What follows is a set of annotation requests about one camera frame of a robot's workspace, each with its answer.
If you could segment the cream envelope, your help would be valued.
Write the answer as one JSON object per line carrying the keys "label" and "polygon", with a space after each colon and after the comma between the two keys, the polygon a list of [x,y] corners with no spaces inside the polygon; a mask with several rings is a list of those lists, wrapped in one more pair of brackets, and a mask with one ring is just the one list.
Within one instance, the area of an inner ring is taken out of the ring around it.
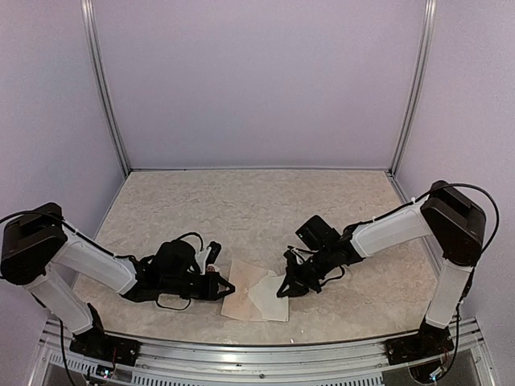
{"label": "cream envelope", "polygon": [[258,309],[249,299],[249,289],[268,272],[268,269],[233,259],[229,271],[229,282],[235,285],[236,291],[224,298],[221,315],[242,322],[265,322],[260,320]]}

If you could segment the beige ornate letter paper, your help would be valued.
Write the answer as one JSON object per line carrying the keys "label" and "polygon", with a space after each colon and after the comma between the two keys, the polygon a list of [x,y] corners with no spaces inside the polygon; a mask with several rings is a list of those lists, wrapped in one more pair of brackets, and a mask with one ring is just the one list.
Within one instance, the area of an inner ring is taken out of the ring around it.
{"label": "beige ornate letter paper", "polygon": [[249,299],[257,308],[260,320],[266,322],[289,321],[289,298],[278,298],[277,292],[285,276],[269,271],[249,289]]}

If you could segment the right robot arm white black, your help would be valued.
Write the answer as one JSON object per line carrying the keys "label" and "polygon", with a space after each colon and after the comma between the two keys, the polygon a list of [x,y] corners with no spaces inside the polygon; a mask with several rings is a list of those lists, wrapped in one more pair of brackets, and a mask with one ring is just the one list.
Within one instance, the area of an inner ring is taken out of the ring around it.
{"label": "right robot arm white black", "polygon": [[450,325],[466,298],[476,266],[497,234],[496,230],[485,234],[486,212],[464,194],[465,190],[482,194],[494,214],[500,214],[496,201],[484,188],[438,180],[419,197],[378,217],[350,224],[341,232],[321,216],[312,216],[295,233],[305,247],[290,247],[284,253],[286,276],[277,297],[320,293],[332,280],[329,274],[334,269],[343,270],[414,240],[433,240],[443,262],[422,320],[425,328],[411,340],[416,355],[431,355],[442,345],[442,330]]}

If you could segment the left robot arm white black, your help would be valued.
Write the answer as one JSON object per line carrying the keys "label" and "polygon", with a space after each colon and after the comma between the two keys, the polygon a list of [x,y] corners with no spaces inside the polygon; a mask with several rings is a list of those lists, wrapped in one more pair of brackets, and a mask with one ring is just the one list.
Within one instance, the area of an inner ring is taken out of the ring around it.
{"label": "left robot arm white black", "polygon": [[130,302],[159,303],[163,295],[187,302],[216,302],[235,286],[212,266],[221,246],[213,241],[194,248],[188,233],[161,244],[138,259],[100,246],[68,223],[60,205],[50,202],[1,219],[1,277],[21,286],[48,308],[97,358],[107,356],[113,341],[103,332],[94,307],[79,299],[59,275],[67,267],[101,283]]}

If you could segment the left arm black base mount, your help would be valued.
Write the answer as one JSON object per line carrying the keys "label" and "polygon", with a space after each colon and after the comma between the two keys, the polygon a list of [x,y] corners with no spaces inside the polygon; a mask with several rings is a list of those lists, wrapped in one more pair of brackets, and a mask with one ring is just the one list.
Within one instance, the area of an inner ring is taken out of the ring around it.
{"label": "left arm black base mount", "polygon": [[70,351],[111,364],[133,367],[141,343],[135,339],[106,334],[97,310],[90,303],[87,306],[93,317],[92,326],[84,333],[73,335]]}

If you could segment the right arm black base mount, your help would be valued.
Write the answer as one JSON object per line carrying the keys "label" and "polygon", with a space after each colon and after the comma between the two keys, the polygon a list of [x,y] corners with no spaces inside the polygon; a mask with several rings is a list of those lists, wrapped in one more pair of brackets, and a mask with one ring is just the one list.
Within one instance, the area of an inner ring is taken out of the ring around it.
{"label": "right arm black base mount", "polygon": [[401,338],[387,339],[385,350],[390,366],[444,354],[455,349],[449,327],[431,326],[423,320],[418,331]]}

